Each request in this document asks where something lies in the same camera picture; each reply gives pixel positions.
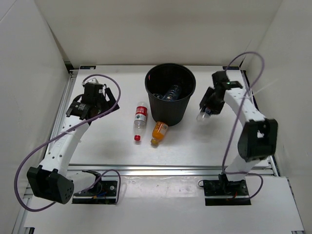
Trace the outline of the blue label pepsi bottle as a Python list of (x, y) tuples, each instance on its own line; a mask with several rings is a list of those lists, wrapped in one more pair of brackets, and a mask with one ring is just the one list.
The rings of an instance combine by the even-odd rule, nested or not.
[(200, 124), (207, 124), (211, 117), (211, 110), (207, 107), (203, 107), (196, 117), (196, 120)]

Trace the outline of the crushed clear blue bottle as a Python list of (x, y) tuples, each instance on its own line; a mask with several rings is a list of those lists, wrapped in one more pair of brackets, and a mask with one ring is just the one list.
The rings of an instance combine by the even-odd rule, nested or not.
[(164, 95), (154, 93), (153, 96), (164, 101), (176, 101), (178, 100), (181, 92), (182, 87), (180, 85), (172, 85)]

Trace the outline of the red label water bottle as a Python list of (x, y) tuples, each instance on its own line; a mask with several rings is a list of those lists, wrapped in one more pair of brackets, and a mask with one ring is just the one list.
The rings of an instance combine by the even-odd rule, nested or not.
[(139, 142), (146, 129), (146, 122), (148, 116), (147, 103), (141, 101), (137, 104), (135, 118), (134, 118), (134, 141)]

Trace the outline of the orange juice bottle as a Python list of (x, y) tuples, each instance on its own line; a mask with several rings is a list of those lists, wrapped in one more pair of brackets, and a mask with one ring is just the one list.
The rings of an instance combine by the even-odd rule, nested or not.
[(152, 131), (151, 144), (154, 146), (158, 146), (159, 143), (164, 139), (168, 128), (169, 127), (167, 124), (165, 124), (164, 122), (158, 121)]

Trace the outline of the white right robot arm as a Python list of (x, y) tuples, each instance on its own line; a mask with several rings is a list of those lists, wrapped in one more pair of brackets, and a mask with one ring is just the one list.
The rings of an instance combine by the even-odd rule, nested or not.
[(260, 113), (247, 98), (247, 90), (239, 81), (229, 80), (226, 71), (213, 73), (212, 80), (213, 87), (207, 89), (200, 102), (197, 121), (207, 122), (227, 104), (236, 114), (235, 124), (243, 127), (237, 143), (238, 155), (223, 167), (225, 179), (219, 182), (219, 190), (230, 195), (237, 188), (236, 182), (242, 181), (254, 165), (275, 153), (278, 123)]

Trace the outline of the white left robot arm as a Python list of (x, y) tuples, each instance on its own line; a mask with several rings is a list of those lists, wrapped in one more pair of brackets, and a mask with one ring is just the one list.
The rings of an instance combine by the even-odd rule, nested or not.
[(67, 177), (69, 162), (91, 123), (118, 110), (116, 99), (105, 84), (84, 82), (83, 94), (74, 98), (64, 119), (64, 131), (52, 139), (52, 148), (27, 179), (33, 194), (53, 203), (66, 204), (77, 193), (97, 195), (102, 190), (101, 174), (82, 171)]

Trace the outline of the black plastic bin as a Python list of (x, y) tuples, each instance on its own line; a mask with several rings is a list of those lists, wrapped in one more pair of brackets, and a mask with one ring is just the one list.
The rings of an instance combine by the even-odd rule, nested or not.
[[(196, 79), (185, 66), (176, 63), (163, 63), (153, 67), (145, 77), (151, 114), (154, 121), (174, 126), (181, 122), (188, 102), (195, 92)], [(172, 85), (180, 85), (182, 92), (176, 101), (164, 101), (153, 96), (164, 95)]]

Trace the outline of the right blue corner label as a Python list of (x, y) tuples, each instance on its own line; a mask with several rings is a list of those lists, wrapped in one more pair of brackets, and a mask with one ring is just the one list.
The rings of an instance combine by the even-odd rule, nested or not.
[(240, 70), (238, 66), (223, 66), (223, 70)]

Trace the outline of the blue corner label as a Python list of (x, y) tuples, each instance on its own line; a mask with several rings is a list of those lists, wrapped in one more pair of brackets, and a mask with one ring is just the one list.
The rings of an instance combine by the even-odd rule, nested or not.
[(96, 69), (96, 66), (95, 66), (95, 65), (92, 65), (92, 66), (83, 65), (83, 66), (80, 66), (79, 69), (80, 69), (80, 70), (95, 70), (95, 69)]
[(223, 70), (240, 70), (238, 66), (223, 66)]

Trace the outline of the left blue corner label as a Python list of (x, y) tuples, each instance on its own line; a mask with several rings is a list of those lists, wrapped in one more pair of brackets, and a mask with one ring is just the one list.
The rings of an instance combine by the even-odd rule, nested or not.
[(92, 66), (83, 65), (83, 66), (80, 66), (79, 69), (80, 69), (80, 70), (95, 70), (95, 69), (96, 69), (96, 66), (95, 66), (95, 65), (92, 65)]

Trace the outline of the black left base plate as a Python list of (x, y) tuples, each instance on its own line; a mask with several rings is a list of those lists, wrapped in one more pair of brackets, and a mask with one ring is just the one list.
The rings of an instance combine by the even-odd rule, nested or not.
[[(117, 180), (104, 180), (109, 173), (115, 173)], [(115, 169), (103, 173), (83, 170), (70, 177), (75, 189), (72, 204), (116, 205), (120, 197), (121, 175)]]

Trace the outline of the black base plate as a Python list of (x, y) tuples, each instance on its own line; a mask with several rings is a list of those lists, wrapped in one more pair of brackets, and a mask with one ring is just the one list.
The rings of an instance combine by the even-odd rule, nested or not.
[(204, 190), (205, 206), (249, 206), (251, 199), (245, 180), (226, 182), (200, 180), (198, 186)]
[[(109, 173), (115, 173), (117, 180), (104, 180)], [(115, 169), (103, 173), (83, 170), (70, 177), (75, 189), (72, 204), (116, 205), (120, 197), (121, 175)]]

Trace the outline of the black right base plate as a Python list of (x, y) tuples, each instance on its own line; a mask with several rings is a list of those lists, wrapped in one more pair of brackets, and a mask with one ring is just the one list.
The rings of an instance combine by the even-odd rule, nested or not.
[(251, 199), (245, 180), (226, 182), (200, 180), (198, 186), (204, 190), (205, 206), (249, 206)]

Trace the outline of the aluminium frame rail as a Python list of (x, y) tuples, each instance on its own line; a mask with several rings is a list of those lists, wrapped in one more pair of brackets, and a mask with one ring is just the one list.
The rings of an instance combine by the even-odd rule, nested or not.
[(69, 171), (106, 171), (115, 169), (123, 176), (214, 176), (221, 173), (220, 166), (126, 166), (72, 164)]

